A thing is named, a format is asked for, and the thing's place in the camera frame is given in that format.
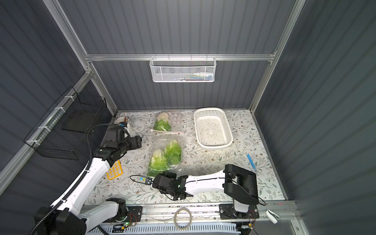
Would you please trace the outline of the clear zip-top bag blue seal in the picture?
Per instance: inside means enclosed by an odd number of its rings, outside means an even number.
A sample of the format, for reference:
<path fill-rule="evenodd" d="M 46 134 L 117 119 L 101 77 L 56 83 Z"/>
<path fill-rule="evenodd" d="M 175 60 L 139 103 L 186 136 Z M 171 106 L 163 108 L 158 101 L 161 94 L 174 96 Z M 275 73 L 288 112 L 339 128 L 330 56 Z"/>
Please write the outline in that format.
<path fill-rule="evenodd" d="M 150 151 L 147 176 L 154 178 L 158 174 L 180 168 L 184 158 L 184 144 L 183 136 L 166 135 L 155 138 Z"/>

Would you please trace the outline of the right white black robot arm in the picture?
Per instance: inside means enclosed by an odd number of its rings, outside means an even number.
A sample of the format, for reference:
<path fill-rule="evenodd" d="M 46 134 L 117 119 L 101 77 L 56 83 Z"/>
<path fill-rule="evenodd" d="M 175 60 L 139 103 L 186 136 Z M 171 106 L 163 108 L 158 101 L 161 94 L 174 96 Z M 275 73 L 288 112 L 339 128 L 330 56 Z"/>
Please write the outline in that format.
<path fill-rule="evenodd" d="M 157 189 L 161 194 L 168 194 L 173 201 L 185 200 L 205 192 L 222 192 L 233 200 L 236 212 L 246 213 L 250 205 L 260 203 L 257 175 L 233 164 L 217 173 L 202 176 L 180 176 L 163 172 L 154 178 L 147 178 L 146 184 Z"/>

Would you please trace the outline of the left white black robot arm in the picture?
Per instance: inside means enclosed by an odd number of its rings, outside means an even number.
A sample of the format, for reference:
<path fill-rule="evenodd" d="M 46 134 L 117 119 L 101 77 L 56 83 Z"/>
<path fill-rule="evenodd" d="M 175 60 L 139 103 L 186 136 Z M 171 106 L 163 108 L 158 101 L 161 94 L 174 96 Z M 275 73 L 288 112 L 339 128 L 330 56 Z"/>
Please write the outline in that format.
<path fill-rule="evenodd" d="M 142 137 L 136 135 L 127 122 L 105 126 L 108 129 L 100 147 L 89 148 L 88 163 L 79 176 L 50 207 L 38 210 L 35 226 L 29 234 L 85 235 L 108 219 L 127 219 L 126 202 L 120 198 L 109 198 L 100 206 L 81 211 L 90 192 L 114 163 L 128 151 L 142 146 Z"/>

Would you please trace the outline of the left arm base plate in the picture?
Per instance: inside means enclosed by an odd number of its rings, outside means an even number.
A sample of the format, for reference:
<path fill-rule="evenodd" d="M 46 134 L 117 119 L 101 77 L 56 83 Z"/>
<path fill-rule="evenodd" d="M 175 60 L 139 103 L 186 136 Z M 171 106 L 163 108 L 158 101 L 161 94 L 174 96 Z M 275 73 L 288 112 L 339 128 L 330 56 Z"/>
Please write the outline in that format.
<path fill-rule="evenodd" d="M 104 223 L 136 223 L 141 221 L 141 216 L 143 212 L 142 206 L 127 206 L 126 215 L 116 215 L 114 218 L 110 218 Z"/>

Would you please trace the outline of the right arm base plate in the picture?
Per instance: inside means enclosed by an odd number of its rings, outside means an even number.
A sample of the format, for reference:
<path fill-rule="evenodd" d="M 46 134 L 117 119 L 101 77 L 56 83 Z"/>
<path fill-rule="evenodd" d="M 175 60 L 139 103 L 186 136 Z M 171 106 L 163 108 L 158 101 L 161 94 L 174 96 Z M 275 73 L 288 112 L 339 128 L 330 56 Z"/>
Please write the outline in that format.
<path fill-rule="evenodd" d="M 258 219 L 259 211 L 256 205 L 247 205 L 245 209 L 244 204 L 219 204 L 219 214 L 222 220 L 231 219 Z"/>

